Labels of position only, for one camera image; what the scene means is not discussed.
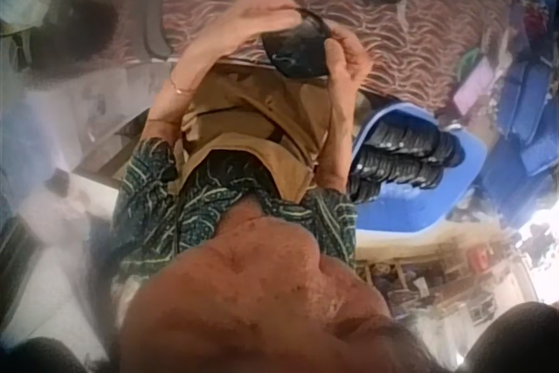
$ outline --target green patterned shirt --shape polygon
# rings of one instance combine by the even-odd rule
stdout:
[[[114,250],[127,249],[120,265],[122,280],[129,275],[147,278],[177,252],[212,238],[221,217],[249,195],[266,215],[310,231],[322,253],[354,263],[355,206],[338,191],[316,188],[300,204],[284,201],[266,167],[242,151],[210,152],[178,196],[169,193],[169,183],[177,177],[167,142],[149,139],[138,145],[114,213]]]

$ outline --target gold bracelet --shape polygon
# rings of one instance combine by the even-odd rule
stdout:
[[[169,82],[170,82],[171,86],[173,87],[173,89],[175,90],[175,93],[177,95],[189,95],[192,92],[191,89],[180,89],[180,88],[176,87],[176,83],[173,81],[173,78],[171,78],[171,75],[169,75],[168,79],[169,79]]]

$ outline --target finger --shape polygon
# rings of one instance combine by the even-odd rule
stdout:
[[[294,0],[239,0],[245,7],[254,9],[296,9],[300,6]]]
[[[303,18],[297,10],[276,10],[267,12],[249,20],[250,33],[252,36],[262,32],[275,32],[288,30],[303,22]]]
[[[346,53],[348,71],[353,80],[364,79],[370,72],[372,61],[359,38],[343,25],[327,20],[328,27]]]
[[[332,32],[332,37],[342,44],[346,53],[350,53],[355,56],[360,56],[366,53],[365,47],[363,47],[363,44],[354,32],[329,19],[327,19],[326,23]]]
[[[326,52],[326,66],[332,78],[336,79],[348,73],[346,55],[338,41],[328,38],[324,42],[324,51]]]

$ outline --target stacked black rings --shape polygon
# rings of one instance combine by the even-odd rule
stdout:
[[[371,130],[353,161],[348,194],[356,204],[375,200],[382,183],[408,183],[423,190],[439,186],[445,168],[464,161],[458,138],[428,121],[393,113]]]

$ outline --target patterned carpet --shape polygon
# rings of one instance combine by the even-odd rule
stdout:
[[[205,23],[234,0],[163,0],[162,30],[175,54]],[[507,27],[510,0],[403,0],[399,5],[363,0],[297,0],[323,17],[351,27],[374,58],[364,88],[430,110],[446,105],[461,56]],[[121,25],[105,58],[143,61],[134,30],[137,0],[125,0]],[[226,61],[267,66],[259,41],[244,45]]]

